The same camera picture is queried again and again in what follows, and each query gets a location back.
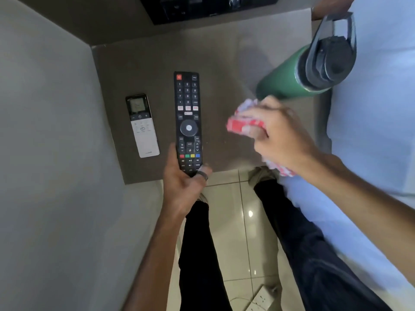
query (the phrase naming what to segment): black remote control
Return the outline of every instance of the black remote control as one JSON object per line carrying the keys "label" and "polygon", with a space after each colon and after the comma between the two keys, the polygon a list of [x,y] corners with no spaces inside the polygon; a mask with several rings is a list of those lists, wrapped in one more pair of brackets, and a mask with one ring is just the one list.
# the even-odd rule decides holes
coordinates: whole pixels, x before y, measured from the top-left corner
{"label": "black remote control", "polygon": [[180,170],[193,177],[202,165],[199,74],[174,72],[176,144]]}

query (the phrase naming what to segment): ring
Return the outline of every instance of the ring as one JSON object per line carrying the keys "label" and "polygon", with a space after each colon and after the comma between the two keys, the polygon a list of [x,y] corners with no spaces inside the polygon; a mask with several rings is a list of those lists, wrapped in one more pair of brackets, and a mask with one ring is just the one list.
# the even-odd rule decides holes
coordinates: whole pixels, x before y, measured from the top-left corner
{"label": "ring", "polygon": [[204,177],[206,181],[207,181],[207,180],[208,180],[208,178],[209,178],[207,174],[205,174],[203,171],[200,171],[200,170],[198,170],[198,171],[196,172],[196,174],[199,174],[199,175],[201,175],[202,177]]}

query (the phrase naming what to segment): red and white cloth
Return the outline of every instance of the red and white cloth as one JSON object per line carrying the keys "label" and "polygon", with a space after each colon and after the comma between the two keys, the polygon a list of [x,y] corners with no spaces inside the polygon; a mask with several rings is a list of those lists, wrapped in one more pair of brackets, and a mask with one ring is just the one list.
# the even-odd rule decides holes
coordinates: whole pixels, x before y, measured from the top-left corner
{"label": "red and white cloth", "polygon": [[[243,131],[243,127],[246,125],[254,125],[254,126],[258,126],[264,130],[266,130],[265,127],[265,123],[262,120],[258,120],[258,119],[254,119],[254,118],[248,118],[248,117],[242,117],[239,116],[238,113],[245,111],[255,105],[258,104],[258,100],[252,100],[252,99],[247,99],[245,100],[242,104],[239,105],[238,109],[236,109],[235,111],[235,115],[231,116],[228,119],[228,122],[226,124],[226,129],[228,130],[228,132],[232,132],[232,133],[236,133],[236,134],[240,134],[240,135],[247,135],[247,133],[245,133]],[[280,166],[278,164],[275,164],[267,159],[265,159],[264,157],[262,157],[262,161],[266,163],[266,165],[268,166],[269,169],[278,169],[278,171],[280,172],[280,175],[285,177],[293,177],[295,176],[295,173],[288,169],[285,168],[284,166]]]}

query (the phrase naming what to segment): leg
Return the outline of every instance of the leg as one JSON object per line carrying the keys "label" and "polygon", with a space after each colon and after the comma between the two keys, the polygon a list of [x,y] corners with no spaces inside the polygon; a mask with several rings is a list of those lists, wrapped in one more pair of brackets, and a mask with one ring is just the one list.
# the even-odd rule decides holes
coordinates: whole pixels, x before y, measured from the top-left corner
{"label": "leg", "polygon": [[276,179],[258,182],[254,190],[287,255],[306,311],[391,310],[336,255],[322,231],[285,197]]}
{"label": "leg", "polygon": [[232,311],[209,229],[209,206],[196,201],[186,216],[179,259],[180,311]]}

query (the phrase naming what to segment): power strip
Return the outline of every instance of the power strip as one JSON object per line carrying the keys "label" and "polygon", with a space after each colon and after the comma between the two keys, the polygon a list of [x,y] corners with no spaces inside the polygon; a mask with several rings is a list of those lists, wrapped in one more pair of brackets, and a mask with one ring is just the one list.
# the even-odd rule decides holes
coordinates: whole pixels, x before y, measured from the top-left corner
{"label": "power strip", "polygon": [[275,297],[272,291],[268,287],[262,285],[261,289],[252,300],[246,311],[266,311],[269,309],[274,300]]}

